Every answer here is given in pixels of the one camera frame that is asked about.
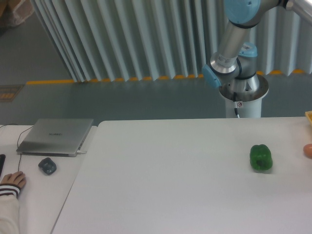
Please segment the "person's hand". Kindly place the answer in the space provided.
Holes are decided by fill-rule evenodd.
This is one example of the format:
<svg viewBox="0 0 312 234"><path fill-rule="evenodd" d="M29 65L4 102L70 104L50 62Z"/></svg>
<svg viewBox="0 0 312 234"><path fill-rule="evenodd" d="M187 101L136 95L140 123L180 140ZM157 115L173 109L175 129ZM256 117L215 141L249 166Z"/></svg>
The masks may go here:
<svg viewBox="0 0 312 234"><path fill-rule="evenodd" d="M1 185L12 185L22 189L26 184L26 175L22 171L13 174L7 174L0 182Z"/></svg>

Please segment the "white sleeved forearm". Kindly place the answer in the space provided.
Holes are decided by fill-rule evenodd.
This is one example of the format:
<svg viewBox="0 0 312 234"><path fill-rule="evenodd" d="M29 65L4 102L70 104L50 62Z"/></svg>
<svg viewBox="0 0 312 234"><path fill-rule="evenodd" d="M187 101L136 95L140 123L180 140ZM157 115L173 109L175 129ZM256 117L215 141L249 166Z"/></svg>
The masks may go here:
<svg viewBox="0 0 312 234"><path fill-rule="evenodd" d="M0 185L0 233L19 234L20 188L13 184Z"/></svg>

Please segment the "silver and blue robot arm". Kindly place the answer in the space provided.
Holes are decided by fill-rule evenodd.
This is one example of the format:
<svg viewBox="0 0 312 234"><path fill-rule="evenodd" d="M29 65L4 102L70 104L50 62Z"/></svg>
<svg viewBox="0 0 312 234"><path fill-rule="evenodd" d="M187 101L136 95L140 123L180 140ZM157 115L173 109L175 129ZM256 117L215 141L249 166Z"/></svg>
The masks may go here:
<svg viewBox="0 0 312 234"><path fill-rule="evenodd" d="M216 53L202 67L205 80L227 99L254 101L263 98L269 89L265 78L256 74L257 48L246 42L250 30L263 15L275 8L294 11L308 23L312 21L310 0L226 0L229 20Z"/></svg>

